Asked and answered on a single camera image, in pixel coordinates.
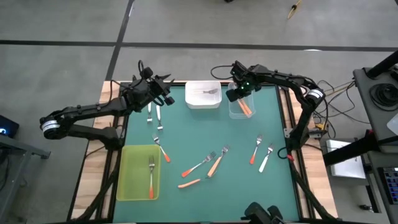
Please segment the green plastic tray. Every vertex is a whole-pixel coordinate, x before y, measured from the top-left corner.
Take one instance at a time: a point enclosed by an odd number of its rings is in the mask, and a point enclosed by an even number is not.
[[[154,156],[154,199],[149,199],[149,156]],[[160,147],[158,145],[124,146],[118,182],[119,201],[156,200],[160,187]]]

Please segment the black floor line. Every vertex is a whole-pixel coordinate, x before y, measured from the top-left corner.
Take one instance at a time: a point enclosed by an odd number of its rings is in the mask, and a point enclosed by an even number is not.
[[[342,47],[310,45],[260,45],[260,44],[189,44],[123,42],[122,47],[185,48],[185,49],[246,49],[246,50],[322,50],[340,52],[394,52],[398,47]]]
[[[44,40],[0,40],[3,45],[41,45],[41,46],[77,46],[77,47],[113,47],[116,42],[91,41],[44,41]]]
[[[133,2],[134,2],[134,0],[129,0],[129,2],[127,4],[126,12],[124,13],[124,17],[123,17],[122,26],[120,27],[118,40],[116,42],[116,46],[114,47],[114,50],[112,53],[111,62],[109,63],[108,71],[106,72],[105,81],[110,81],[112,79],[114,68],[116,66],[116,62],[118,61],[124,34],[126,33],[127,24],[129,23],[129,18],[130,18],[130,13],[132,11]]]

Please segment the white box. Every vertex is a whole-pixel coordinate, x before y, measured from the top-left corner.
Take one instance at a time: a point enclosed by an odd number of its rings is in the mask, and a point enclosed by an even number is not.
[[[217,89],[214,94],[203,93]],[[188,81],[185,84],[185,102],[191,109],[214,109],[222,100],[221,83],[219,81]]]

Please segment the concrete floor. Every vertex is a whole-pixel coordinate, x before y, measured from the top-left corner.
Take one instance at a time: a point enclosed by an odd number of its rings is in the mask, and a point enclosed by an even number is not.
[[[0,2],[0,40],[110,41],[119,34],[128,0],[36,0]],[[393,0],[304,1],[285,17],[293,0],[136,0],[125,42],[219,43],[394,47],[398,44],[398,7]],[[87,141],[46,140],[39,118],[66,105],[98,100],[113,47],[0,45],[0,113],[21,124],[17,138],[52,152],[34,159],[13,215],[28,223],[61,222],[67,217]],[[309,52],[294,50],[122,48],[113,79],[130,80],[143,60],[155,73],[178,80],[211,79],[209,70],[235,60],[263,64],[339,85],[356,68],[371,67],[390,52]],[[227,70],[216,71],[228,75]],[[350,89],[356,108],[348,114],[368,121],[359,93]],[[351,107],[345,96],[334,105]],[[368,124],[344,116],[331,118],[336,136],[361,137]],[[91,125],[92,121],[83,122]],[[340,218],[386,223],[386,214],[359,210],[369,203],[364,187],[352,194],[344,181],[331,179]]]

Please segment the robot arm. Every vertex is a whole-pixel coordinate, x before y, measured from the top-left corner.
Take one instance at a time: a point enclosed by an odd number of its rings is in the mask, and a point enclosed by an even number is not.
[[[61,139],[66,136],[86,138],[88,140],[98,139],[108,150],[120,148],[122,144],[114,128],[97,129],[74,123],[84,119],[107,115],[126,116],[133,111],[139,113],[151,101],[159,106],[173,104],[173,98],[167,97],[170,93],[170,86],[173,80],[170,83],[164,83],[163,81],[170,75],[162,77],[155,75],[153,78],[152,75],[153,71],[149,67],[142,68],[140,70],[141,79],[134,80],[133,78],[133,82],[128,86],[119,84],[121,89],[123,89],[121,96],[112,100],[109,99],[107,103],[96,103],[95,105],[87,106],[77,105],[76,107],[69,106],[41,118],[40,128],[44,136],[47,139]]]
[[[247,69],[238,61],[233,64],[231,74],[237,86],[236,89],[226,92],[231,102],[250,95],[253,90],[259,91],[263,83],[272,83],[292,89],[297,101],[301,104],[302,114],[296,127],[291,130],[287,138],[287,149],[300,149],[307,142],[309,138],[307,126],[312,113],[325,99],[324,92],[313,80],[301,75],[284,74],[277,70],[271,71],[262,65],[251,66]],[[309,89],[305,96],[301,87]]]

